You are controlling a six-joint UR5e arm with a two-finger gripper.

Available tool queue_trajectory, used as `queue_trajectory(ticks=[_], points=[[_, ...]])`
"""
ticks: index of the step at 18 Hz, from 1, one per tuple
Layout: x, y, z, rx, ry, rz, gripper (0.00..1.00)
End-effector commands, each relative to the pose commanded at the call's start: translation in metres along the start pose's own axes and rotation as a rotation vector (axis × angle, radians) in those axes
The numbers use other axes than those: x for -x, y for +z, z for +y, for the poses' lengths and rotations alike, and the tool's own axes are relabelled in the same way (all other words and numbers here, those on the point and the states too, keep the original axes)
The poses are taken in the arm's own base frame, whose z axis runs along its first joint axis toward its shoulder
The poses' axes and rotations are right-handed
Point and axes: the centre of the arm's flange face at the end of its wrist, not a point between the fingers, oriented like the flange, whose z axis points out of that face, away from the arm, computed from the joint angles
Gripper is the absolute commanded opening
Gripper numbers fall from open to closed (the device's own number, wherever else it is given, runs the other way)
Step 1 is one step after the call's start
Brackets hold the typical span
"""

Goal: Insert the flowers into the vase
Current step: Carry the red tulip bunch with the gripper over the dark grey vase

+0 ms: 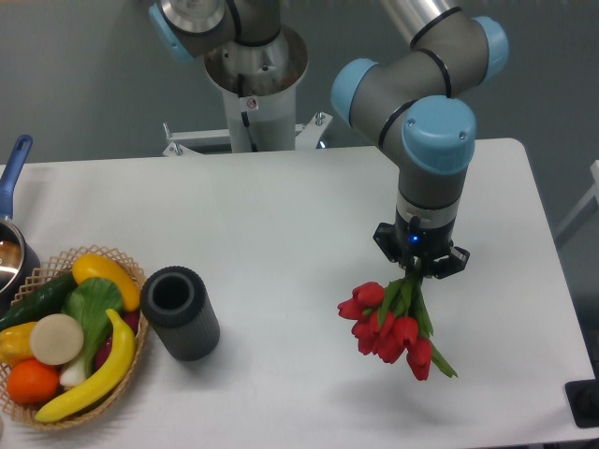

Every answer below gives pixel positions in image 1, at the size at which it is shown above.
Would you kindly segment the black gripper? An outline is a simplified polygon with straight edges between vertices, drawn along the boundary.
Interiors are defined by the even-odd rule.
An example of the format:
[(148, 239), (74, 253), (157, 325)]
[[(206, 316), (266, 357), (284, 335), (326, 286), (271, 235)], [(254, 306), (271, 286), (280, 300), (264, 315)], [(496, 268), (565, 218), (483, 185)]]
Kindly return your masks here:
[(457, 205), (439, 210), (396, 211), (393, 224), (380, 223), (373, 240), (407, 274), (444, 279), (465, 270), (470, 253), (452, 240)]

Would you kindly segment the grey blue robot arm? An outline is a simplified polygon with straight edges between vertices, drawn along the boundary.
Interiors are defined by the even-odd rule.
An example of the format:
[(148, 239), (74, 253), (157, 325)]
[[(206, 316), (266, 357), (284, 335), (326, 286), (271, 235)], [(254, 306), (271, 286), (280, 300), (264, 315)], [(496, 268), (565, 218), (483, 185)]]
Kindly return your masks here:
[[(452, 240), (475, 150), (476, 119), (460, 94), (496, 76), (509, 44), (502, 26), (453, 1), (387, 1), (409, 45), (390, 66), (361, 58), (336, 76), (337, 114), (399, 169), (395, 220), (374, 240), (407, 272), (443, 279), (469, 254)], [(177, 59), (201, 58), (221, 91), (234, 152), (293, 150), (295, 93), (308, 53), (277, 1), (156, 1), (149, 16)]]

